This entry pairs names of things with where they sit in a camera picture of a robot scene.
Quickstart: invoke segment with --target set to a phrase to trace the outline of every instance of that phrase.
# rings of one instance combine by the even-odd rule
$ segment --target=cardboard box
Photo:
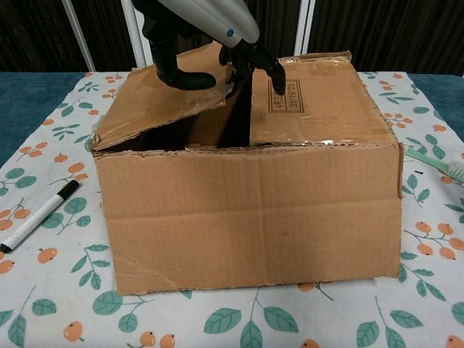
[[[402,147],[346,57],[283,62],[283,101],[257,70],[251,106],[212,109],[217,53],[178,58],[214,72],[208,91],[132,73],[96,132],[117,290],[397,277]]]

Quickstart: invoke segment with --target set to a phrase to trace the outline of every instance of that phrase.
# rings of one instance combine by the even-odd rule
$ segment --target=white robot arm
[[[175,58],[177,35],[204,33],[223,45],[219,61],[231,61],[236,71],[233,90],[253,73],[264,69],[275,91],[285,93],[285,70],[258,41],[260,31],[243,0],[132,0],[144,14],[143,34],[150,41],[159,78],[186,90],[211,88],[214,77],[205,72],[184,72]]]

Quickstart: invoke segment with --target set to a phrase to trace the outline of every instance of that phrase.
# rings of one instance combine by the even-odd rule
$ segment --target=dark curtain
[[[136,66],[120,0],[72,0],[97,71],[128,71]]]
[[[0,70],[87,71],[61,0],[0,1]]]
[[[260,28],[260,40],[276,57],[292,56],[297,34],[300,0],[245,0]],[[205,36],[179,38],[179,52],[211,42]]]
[[[308,51],[344,50],[359,71],[462,75],[464,1],[316,0]]]

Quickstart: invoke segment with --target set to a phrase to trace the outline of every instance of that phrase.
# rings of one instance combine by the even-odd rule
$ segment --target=marker
[[[42,208],[29,217],[10,237],[0,244],[0,252],[11,252],[19,243],[21,243],[29,233],[34,231],[44,219],[50,215],[58,206],[63,203],[79,187],[79,182],[71,180],[60,192],[55,194]]]

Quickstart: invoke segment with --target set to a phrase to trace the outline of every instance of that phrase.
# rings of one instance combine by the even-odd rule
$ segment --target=tablecloth
[[[126,76],[87,74],[0,169],[0,240],[83,184],[0,254],[0,347],[464,347],[464,185],[409,157],[399,279],[119,296],[88,145]],[[405,73],[360,77],[406,149],[464,165]]]

